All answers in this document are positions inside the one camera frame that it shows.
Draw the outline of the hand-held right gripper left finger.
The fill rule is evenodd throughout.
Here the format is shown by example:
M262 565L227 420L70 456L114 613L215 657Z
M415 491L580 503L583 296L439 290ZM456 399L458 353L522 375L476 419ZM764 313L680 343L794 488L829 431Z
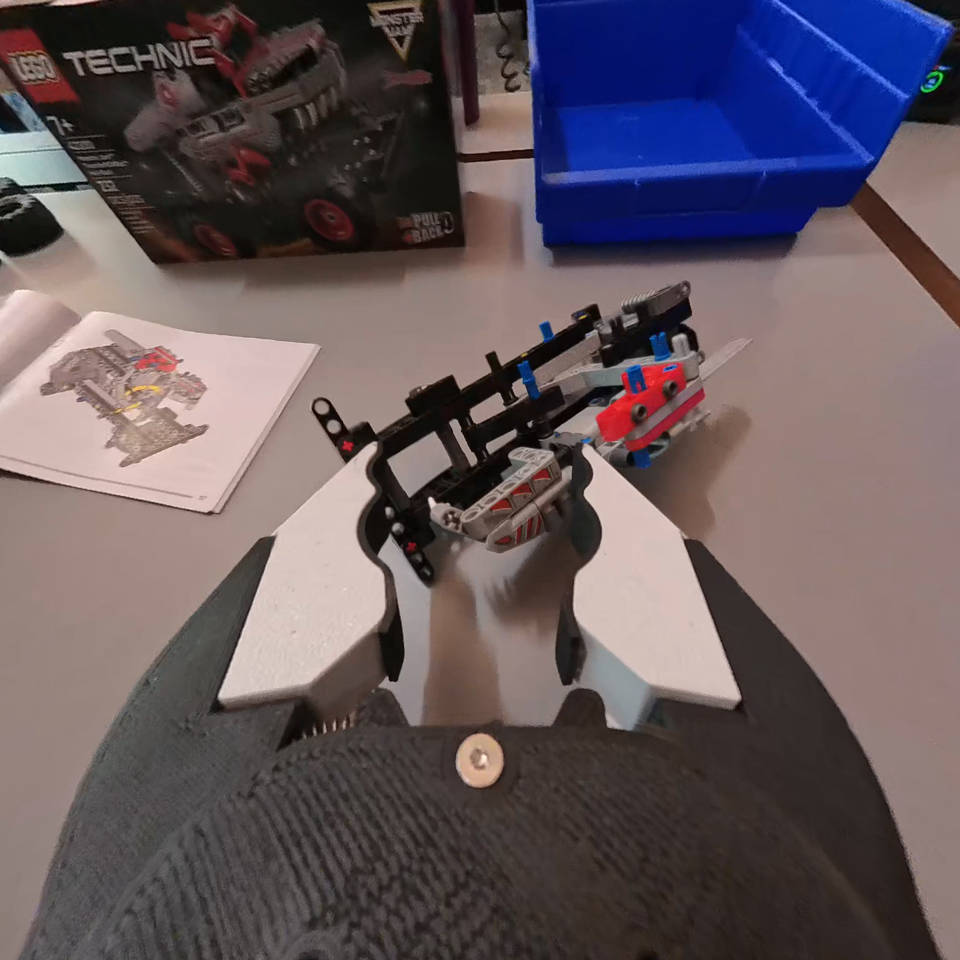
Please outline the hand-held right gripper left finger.
M379 488L375 444L275 531L218 702L355 711L385 680L380 639L399 612L392 572L362 541Z

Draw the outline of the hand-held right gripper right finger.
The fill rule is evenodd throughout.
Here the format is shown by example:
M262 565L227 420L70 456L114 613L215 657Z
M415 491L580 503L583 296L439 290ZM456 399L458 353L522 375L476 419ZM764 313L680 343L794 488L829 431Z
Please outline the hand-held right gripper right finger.
M570 538L582 558L560 603L558 677L633 730L662 701L731 712L741 691L689 540L591 446L572 451Z

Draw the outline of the red toy beam assembly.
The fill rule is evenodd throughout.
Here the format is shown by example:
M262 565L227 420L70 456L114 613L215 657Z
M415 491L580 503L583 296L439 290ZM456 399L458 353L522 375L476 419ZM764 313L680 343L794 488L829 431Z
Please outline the red toy beam assembly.
M597 415L595 447L614 466L645 469L696 421L704 379L678 361L628 366L621 379L624 390Z

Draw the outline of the grey red toy truck model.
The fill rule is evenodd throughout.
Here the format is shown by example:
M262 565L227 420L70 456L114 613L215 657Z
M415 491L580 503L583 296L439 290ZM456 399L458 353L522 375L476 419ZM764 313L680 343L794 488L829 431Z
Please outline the grey red toy truck model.
M687 281L626 298L606 316L590 304L557 332L543 322L540 342L508 362L486 354L489 372L464 387L450 375L414 388L407 413L379 430L367 422L345 426L323 397L313 414L345 463L378 446L383 519L367 529L391 540L417 579L431 585L426 547L440 531L503 553L560 520L572 450L586 444L598 452L597 416L622 394L628 367L696 365L705 389L750 345L738 339L707 355L691 316ZM709 414L704 401L672 442Z

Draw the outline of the white instruction booklet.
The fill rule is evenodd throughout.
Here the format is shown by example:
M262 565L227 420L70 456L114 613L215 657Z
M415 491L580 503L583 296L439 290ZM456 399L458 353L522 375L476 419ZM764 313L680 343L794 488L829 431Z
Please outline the white instruction booklet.
M1 307L2 472L218 514L319 352L81 316L13 291Z

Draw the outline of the large blue storage bin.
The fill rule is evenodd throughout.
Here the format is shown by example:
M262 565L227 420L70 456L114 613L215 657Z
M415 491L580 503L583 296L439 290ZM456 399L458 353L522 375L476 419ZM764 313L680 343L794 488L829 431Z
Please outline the large blue storage bin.
M547 247L798 234L873 173L954 24L910 2L528 2Z

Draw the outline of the black toy set box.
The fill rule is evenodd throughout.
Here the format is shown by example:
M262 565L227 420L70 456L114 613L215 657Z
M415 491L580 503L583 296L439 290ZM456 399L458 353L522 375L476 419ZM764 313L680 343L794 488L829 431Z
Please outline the black toy set box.
M159 265L461 248L442 2L2 2L2 67Z

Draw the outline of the black device with green light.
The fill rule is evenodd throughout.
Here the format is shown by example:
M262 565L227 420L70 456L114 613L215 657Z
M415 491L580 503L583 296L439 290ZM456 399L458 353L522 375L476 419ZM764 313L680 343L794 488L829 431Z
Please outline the black device with green light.
M905 121L951 124L959 116L958 62L939 63L927 74L911 103Z

